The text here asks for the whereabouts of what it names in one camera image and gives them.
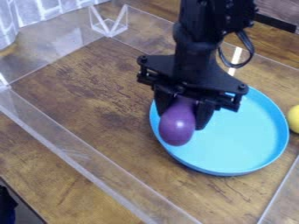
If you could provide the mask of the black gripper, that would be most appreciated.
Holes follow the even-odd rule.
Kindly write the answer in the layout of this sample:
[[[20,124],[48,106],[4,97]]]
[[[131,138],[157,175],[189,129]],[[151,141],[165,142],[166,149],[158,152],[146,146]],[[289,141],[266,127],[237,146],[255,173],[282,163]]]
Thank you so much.
[[[197,130],[206,128],[215,109],[239,111],[249,85],[221,68],[215,59],[203,68],[198,64],[178,67],[174,55],[142,55],[137,63],[141,66],[137,79],[153,87],[159,116],[173,106],[177,95],[199,101],[195,109]]]

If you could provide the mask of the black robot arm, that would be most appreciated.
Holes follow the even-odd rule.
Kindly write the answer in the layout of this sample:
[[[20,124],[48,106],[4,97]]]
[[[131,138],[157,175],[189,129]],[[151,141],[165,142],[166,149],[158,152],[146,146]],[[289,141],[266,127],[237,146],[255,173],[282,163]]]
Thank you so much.
[[[217,110],[239,110],[249,85],[221,67],[242,68],[231,63],[221,44],[235,33],[249,53],[255,47],[246,33],[258,12],[255,0],[182,0],[179,20],[173,27],[175,54],[143,55],[137,80],[154,90],[158,114],[174,104],[178,96],[195,100],[195,129],[203,130]]]

